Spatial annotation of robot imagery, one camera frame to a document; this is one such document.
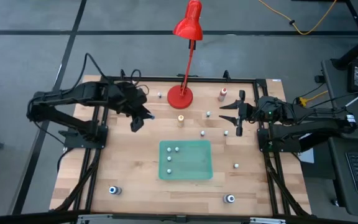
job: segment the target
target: wooden tabletop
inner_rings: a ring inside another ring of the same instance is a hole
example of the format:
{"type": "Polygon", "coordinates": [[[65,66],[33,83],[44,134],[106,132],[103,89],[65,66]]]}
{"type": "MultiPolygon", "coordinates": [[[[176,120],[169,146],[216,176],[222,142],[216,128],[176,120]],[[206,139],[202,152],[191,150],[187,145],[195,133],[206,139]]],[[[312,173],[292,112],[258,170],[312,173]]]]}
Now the wooden tabletop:
{"type": "MultiPolygon", "coordinates": [[[[88,75],[84,82],[98,81],[99,76],[88,75]]],[[[251,84],[189,83],[194,99],[185,110],[176,110],[167,102],[168,90],[176,83],[141,82],[150,88],[145,107],[156,117],[145,120],[144,127],[132,133],[130,118],[109,112],[109,136],[102,150],[94,189],[92,212],[154,213],[188,215],[272,215],[267,174],[259,151],[257,124],[243,123],[243,136],[236,136],[236,128],[219,115],[237,116],[237,110],[220,110],[233,103],[239,90],[246,91],[246,102],[254,103],[251,84]],[[217,97],[227,88],[223,102],[217,97]],[[212,112],[207,118],[206,112],[212,112]],[[185,126],[177,126],[177,117],[185,117],[185,126]],[[210,180],[166,181],[158,177],[159,142],[162,140],[210,140],[213,160],[213,178],[210,180]],[[122,188],[121,195],[111,195],[110,186],[122,188]],[[233,204],[223,203],[223,195],[233,194],[233,204]]],[[[268,93],[285,100],[280,80],[267,80],[268,93]]],[[[76,105],[74,116],[91,119],[93,108],[76,105]]],[[[78,181],[84,149],[74,149],[61,163],[50,208],[59,206],[78,181]]],[[[310,205],[300,164],[289,153],[280,153],[285,183],[307,212],[310,205]]],[[[276,195],[279,211],[283,212],[280,191],[276,195]]],[[[88,186],[84,187],[81,208],[84,207],[88,186]]]]}

